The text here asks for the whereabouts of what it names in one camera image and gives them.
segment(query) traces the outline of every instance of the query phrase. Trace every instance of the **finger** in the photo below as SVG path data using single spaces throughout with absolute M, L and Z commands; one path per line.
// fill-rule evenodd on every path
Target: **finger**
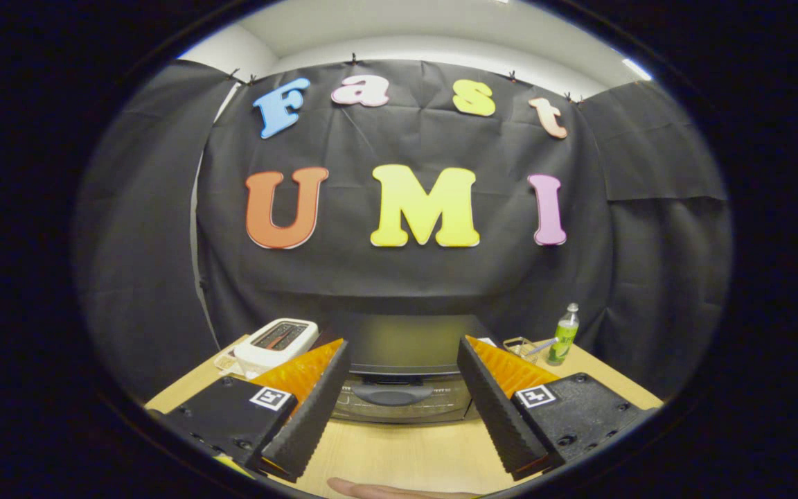
M 358 499 L 431 499 L 429 496 L 411 493 L 408 490 L 384 485 L 358 484 L 336 477 L 326 480 L 326 483 L 335 492 L 342 493 L 345 496 L 357 497 Z
M 357 484 L 339 478 L 330 478 L 327 483 L 335 492 L 360 499 L 471 499 L 478 496 L 469 492 L 425 492 L 387 485 Z

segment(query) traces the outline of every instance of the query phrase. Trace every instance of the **table surface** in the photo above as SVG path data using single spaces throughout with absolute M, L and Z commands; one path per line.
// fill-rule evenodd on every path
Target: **table surface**
M 230 347 L 240 343 L 238 338 Z M 645 388 L 573 344 L 561 366 L 548 366 L 546 350 L 538 366 L 559 377 L 585 372 L 642 410 L 662 401 Z M 215 355 L 191 370 L 146 403 L 167 413 L 220 377 Z M 540 476 L 513 481 L 504 472 L 481 419 L 426 426 L 353 423 L 332 419 L 319 440 L 307 470 L 296 484 L 271 477 L 316 496 L 343 498 L 326 484 L 330 477 L 402 489 L 438 492 L 491 493 Z

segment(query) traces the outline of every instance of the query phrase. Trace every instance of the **microwave door handle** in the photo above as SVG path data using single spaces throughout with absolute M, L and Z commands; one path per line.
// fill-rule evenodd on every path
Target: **microwave door handle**
M 433 394 L 432 386 L 355 385 L 351 389 L 363 401 L 393 408 L 418 403 Z

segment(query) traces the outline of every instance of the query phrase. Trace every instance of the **plastic bottle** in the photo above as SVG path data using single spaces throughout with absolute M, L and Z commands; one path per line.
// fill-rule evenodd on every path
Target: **plastic bottle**
M 558 341 L 551 345 L 547 353 L 547 363 L 551 366 L 558 366 L 565 361 L 568 350 L 577 334 L 577 326 L 580 320 L 577 318 L 577 303 L 568 306 L 568 312 L 562 316 L 560 323 L 556 327 L 556 338 Z

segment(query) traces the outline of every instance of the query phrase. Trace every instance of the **black microwave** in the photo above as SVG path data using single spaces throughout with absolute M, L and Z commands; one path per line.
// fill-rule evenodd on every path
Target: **black microwave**
M 317 343 L 344 338 L 351 367 L 332 418 L 409 424 L 478 417 L 456 365 L 464 335 L 494 342 L 474 315 L 334 316 Z

